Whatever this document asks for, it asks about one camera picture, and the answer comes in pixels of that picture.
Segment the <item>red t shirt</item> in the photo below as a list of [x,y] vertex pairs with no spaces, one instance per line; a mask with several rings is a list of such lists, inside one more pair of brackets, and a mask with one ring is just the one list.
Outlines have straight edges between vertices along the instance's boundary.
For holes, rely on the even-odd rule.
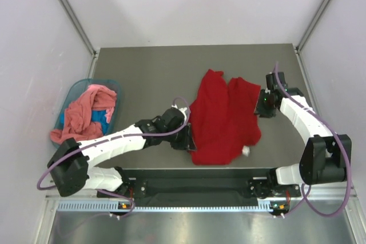
[[241,77],[226,82],[223,76],[209,69],[190,105],[195,165],[228,165],[261,138],[254,113],[261,87]]

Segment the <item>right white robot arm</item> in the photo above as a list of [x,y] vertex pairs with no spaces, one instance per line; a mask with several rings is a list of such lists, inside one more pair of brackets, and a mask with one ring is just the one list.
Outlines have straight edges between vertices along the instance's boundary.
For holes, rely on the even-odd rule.
[[266,186],[272,195],[281,195],[288,185],[347,181],[352,150],[350,137],[333,135],[300,89],[288,87],[283,72],[266,75],[266,89],[260,91],[254,111],[261,118],[273,118],[277,112],[288,118],[299,133],[304,151],[299,163],[270,169]]

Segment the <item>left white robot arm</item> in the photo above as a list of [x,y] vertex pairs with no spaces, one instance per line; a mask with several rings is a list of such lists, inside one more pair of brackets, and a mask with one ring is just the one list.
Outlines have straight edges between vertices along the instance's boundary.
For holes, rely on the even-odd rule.
[[123,169],[100,168],[99,164],[162,142],[169,143],[175,150],[194,150],[189,116],[189,108],[173,105],[163,115],[142,119],[101,138],[63,141],[47,165],[59,195],[69,197],[81,190],[97,190],[99,197],[126,195],[131,184]]

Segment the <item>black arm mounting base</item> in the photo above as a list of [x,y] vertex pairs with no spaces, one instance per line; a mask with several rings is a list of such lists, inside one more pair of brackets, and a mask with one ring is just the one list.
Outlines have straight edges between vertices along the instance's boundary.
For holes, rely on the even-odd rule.
[[116,194],[137,206],[253,206],[258,199],[300,197],[297,185],[271,189],[268,169],[119,169]]

